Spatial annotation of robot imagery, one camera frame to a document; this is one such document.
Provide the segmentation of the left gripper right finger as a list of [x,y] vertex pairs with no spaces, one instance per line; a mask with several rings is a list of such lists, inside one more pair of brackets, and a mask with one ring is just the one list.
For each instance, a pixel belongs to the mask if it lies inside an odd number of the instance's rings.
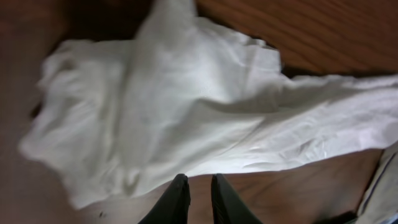
[[212,176],[211,203],[214,224],[262,224],[223,174]]

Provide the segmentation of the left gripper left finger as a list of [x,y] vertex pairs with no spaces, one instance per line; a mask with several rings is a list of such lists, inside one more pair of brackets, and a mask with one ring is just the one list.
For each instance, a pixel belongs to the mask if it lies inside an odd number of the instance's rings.
[[188,177],[177,174],[139,224],[187,224],[190,202]]

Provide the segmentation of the white t-shirt black print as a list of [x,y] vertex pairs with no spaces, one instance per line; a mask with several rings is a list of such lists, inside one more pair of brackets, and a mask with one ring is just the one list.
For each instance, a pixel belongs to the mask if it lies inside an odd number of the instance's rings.
[[71,204],[137,197],[177,174],[293,169],[397,141],[397,76],[293,78],[263,41],[157,1],[133,40],[68,40],[42,67],[20,144]]

